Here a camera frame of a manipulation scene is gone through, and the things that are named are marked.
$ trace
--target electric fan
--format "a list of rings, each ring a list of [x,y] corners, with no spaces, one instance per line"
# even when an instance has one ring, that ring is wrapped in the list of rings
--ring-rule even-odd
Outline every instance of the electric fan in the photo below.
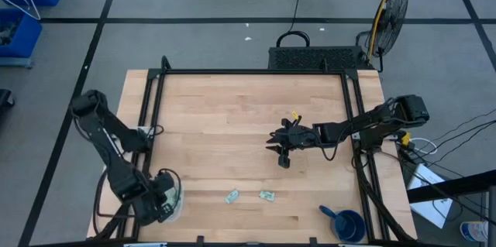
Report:
[[[403,22],[405,21],[406,9],[408,0],[385,0],[384,7],[379,9],[374,18],[374,25],[378,17],[377,27],[374,31],[374,26],[370,31],[358,33],[356,36],[356,46],[360,41],[361,36],[367,35],[365,47],[368,49],[367,55],[363,55],[366,62],[370,62],[370,57],[379,57],[381,62],[382,72],[382,57],[386,55],[393,47],[394,42],[398,38]]]

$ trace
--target cup handle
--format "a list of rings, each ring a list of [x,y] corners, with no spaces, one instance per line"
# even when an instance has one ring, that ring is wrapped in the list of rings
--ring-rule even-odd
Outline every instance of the cup handle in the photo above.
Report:
[[[320,211],[322,211],[323,214],[331,217],[331,218],[336,218],[336,214],[332,212],[332,210],[328,209],[327,207],[320,205],[319,206]]]

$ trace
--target blue cup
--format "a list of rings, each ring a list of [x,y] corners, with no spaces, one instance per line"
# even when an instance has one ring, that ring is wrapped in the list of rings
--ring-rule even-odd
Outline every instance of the blue cup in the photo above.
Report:
[[[358,243],[365,236],[365,221],[355,211],[345,210],[336,214],[323,205],[319,209],[331,218],[330,228],[342,242]]]

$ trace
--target wooden tabletop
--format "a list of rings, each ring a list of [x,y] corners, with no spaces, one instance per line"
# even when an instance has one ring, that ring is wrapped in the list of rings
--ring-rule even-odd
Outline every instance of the wooden tabletop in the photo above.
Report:
[[[146,74],[128,71],[122,90],[117,116],[131,128],[140,115]],[[377,72],[359,71],[359,78],[365,109],[382,104]],[[319,243],[331,243],[339,240],[329,230],[320,204],[362,214],[349,139],[339,144],[332,162],[320,149],[293,151],[289,169],[278,166],[278,155],[265,149],[269,132],[281,127],[282,118],[292,118],[293,111],[303,117],[301,125],[309,127],[346,120],[339,76],[167,75],[161,101],[158,124],[164,133],[155,139],[150,172],[154,175],[163,167],[178,172],[184,205],[176,221],[142,227],[140,241],[195,242],[204,235],[206,242],[307,243],[316,237]],[[353,95],[352,105],[357,115]],[[383,150],[396,154],[391,142],[385,142]],[[381,154],[375,159],[385,205],[416,237],[398,162]],[[234,189],[240,196],[227,204],[224,198]],[[261,190],[274,192],[275,201],[259,198]],[[112,214],[119,205],[105,183],[102,212]],[[380,238],[371,206],[375,236]],[[98,226],[107,221],[98,219]]]

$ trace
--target black floor stripe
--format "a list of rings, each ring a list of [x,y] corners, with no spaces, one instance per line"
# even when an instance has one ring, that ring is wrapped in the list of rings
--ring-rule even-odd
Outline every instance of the black floor stripe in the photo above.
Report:
[[[100,35],[102,34],[103,26],[105,24],[105,18],[109,14],[112,1],[113,0],[105,0],[105,5],[100,15],[98,25],[96,26],[96,30],[95,33],[93,34],[93,38],[91,39],[88,52],[86,53],[86,57],[84,58],[83,65],[81,67],[81,72],[79,73],[79,77],[77,78],[76,86],[72,93],[72,98],[77,97],[82,92],[82,89],[84,87],[84,82],[86,81],[86,77],[88,76],[88,71],[91,66],[91,62],[93,61],[93,56],[95,55],[95,51],[98,46],[98,42],[100,40]],[[43,204],[47,198],[48,190],[50,188],[53,175],[55,174],[55,169],[57,168],[60,154],[62,153],[62,149],[64,147],[67,134],[69,133],[69,128],[71,127],[71,123],[72,123],[72,116],[69,110],[67,110],[64,116],[64,120],[62,121],[62,126],[60,127],[57,140],[55,141],[55,145],[53,146],[50,159],[48,160],[48,165],[46,166],[45,173],[43,174],[43,179],[41,180],[40,188],[36,193],[33,206],[31,207],[31,211],[29,212],[28,219],[22,231],[21,238],[19,240],[19,246],[22,247],[28,246],[29,243],[31,242],[31,238],[33,237],[33,233],[36,228],[36,223],[38,222],[38,219],[41,214],[41,210],[43,208]]]
[[[292,18],[107,18],[105,23],[122,24],[214,24],[214,23],[291,23]],[[46,18],[41,23],[99,23],[96,18]],[[366,18],[297,18],[296,23],[329,24],[372,24],[373,19]],[[413,25],[463,25],[472,23],[472,19],[405,19],[404,24]],[[485,19],[483,23],[496,24],[496,19]]]
[[[472,21],[475,25],[475,29],[477,30],[477,34],[479,34],[480,41],[482,42],[482,45],[486,50],[487,56],[489,57],[489,60],[493,64],[493,68],[496,70],[496,53],[494,52],[493,45],[489,40],[489,38],[487,37],[484,27],[482,26],[482,21],[477,16],[474,6],[472,5],[472,2],[470,2],[470,0],[463,0],[463,3],[465,4],[467,11],[470,17],[472,18]]]

